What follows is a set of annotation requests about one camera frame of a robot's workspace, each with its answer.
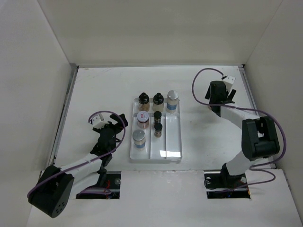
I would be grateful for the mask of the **silver-cap blue-label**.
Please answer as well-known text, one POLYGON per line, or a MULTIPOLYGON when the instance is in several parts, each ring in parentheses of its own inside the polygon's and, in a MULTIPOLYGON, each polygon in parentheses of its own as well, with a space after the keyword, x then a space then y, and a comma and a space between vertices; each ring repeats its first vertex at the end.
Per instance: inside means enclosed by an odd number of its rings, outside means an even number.
POLYGON ((146 138, 143 130, 135 130, 132 134, 132 138, 137 149, 143 149, 145 147, 146 138))

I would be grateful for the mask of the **white-cap orange-label spice jar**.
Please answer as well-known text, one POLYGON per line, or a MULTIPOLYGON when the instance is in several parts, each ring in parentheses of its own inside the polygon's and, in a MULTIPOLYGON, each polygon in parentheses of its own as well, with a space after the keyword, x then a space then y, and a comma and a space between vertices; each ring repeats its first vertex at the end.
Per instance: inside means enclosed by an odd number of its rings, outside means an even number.
POLYGON ((149 127, 150 117, 148 112, 140 111, 136 117, 137 117, 138 126, 140 128, 146 129, 149 127))

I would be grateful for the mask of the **black-cap brown spice bottle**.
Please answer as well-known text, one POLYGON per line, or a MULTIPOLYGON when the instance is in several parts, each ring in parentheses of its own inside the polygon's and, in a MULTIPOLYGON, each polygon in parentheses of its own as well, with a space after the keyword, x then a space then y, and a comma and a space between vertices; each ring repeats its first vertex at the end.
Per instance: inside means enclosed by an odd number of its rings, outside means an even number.
POLYGON ((140 111, 149 112, 149 109, 150 109, 150 98, 149 98, 149 96, 145 92, 142 92, 139 95, 138 102, 139 102, 139 110, 140 111))

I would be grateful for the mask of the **silver-cap blue-label bottle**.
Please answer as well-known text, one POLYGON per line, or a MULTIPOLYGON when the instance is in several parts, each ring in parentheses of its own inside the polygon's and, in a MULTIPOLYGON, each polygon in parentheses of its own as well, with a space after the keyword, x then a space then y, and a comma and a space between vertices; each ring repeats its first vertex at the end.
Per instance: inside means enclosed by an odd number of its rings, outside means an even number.
POLYGON ((179 94, 175 90, 170 90, 167 94, 167 104, 166 108, 169 113, 174 113, 176 111, 179 102, 179 94))

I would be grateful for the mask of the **black-cap brown spice jar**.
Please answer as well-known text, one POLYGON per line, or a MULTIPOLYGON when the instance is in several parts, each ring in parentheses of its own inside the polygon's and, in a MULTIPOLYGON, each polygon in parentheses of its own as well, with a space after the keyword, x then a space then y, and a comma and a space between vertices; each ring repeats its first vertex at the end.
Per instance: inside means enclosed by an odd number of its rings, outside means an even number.
POLYGON ((160 111, 155 111, 153 113, 153 117, 154 117, 155 124, 161 123, 162 113, 160 111))

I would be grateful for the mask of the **black flip-lid small jar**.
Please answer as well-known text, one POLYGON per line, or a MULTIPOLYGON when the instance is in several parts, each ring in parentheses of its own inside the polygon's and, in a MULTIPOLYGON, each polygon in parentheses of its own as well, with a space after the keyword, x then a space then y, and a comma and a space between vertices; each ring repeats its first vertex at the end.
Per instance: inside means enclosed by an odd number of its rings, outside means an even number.
POLYGON ((162 124, 161 123, 155 123, 154 125, 154 135, 155 137, 159 138, 162 135, 162 124))

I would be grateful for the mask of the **black-cap white powder bottle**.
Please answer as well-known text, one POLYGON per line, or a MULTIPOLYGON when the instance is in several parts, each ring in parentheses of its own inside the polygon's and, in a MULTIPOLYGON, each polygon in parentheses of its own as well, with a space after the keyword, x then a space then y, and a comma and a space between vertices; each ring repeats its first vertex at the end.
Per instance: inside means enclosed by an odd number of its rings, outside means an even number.
POLYGON ((153 97, 153 111, 163 112, 164 109, 164 97, 161 93, 157 93, 153 97))

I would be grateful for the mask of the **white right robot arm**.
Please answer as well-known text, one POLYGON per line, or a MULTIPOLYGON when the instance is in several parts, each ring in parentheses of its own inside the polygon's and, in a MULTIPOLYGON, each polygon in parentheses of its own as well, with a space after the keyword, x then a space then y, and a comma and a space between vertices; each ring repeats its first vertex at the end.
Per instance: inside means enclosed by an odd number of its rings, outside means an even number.
POLYGON ((212 81, 205 95, 216 115, 241 129, 240 152, 221 168, 219 180, 225 187, 235 184, 237 176, 244 174, 258 160, 280 151, 275 122, 268 116, 259 117, 239 109, 232 101, 235 92, 229 92, 222 81, 212 81))

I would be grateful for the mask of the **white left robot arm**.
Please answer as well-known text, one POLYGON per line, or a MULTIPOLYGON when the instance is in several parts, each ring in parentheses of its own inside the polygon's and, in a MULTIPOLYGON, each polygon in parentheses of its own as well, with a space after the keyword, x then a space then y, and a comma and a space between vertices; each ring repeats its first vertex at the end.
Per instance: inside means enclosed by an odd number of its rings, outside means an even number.
POLYGON ((99 138, 92 150, 82 159, 66 166, 48 166, 39 178, 36 186, 28 194, 28 202, 51 218, 59 216, 68 200, 83 195, 109 195, 109 189, 101 189, 106 184, 106 166, 112 160, 113 153, 122 144, 117 138, 119 133, 126 134, 128 121, 125 114, 112 111, 110 121, 105 121, 105 111, 93 113, 88 122, 99 138))

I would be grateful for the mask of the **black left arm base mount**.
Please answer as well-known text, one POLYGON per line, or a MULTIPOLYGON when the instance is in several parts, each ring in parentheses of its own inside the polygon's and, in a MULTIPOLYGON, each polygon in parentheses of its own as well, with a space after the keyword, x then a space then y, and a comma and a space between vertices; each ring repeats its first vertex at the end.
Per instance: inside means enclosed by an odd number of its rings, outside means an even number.
POLYGON ((100 169, 98 171, 99 174, 99 178, 98 181, 96 183, 96 186, 98 188, 106 188, 109 189, 110 185, 111 185, 111 180, 110 180, 110 175, 107 174, 107 170, 106 169, 100 169))

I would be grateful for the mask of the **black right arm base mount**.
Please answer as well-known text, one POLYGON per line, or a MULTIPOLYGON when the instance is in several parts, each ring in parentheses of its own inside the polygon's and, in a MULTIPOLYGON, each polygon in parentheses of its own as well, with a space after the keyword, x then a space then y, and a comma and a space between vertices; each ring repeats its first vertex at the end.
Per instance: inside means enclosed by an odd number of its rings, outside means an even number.
POLYGON ((220 171, 221 187, 225 188, 226 191, 233 191, 244 187, 247 183, 246 175, 230 175, 225 166, 220 171))

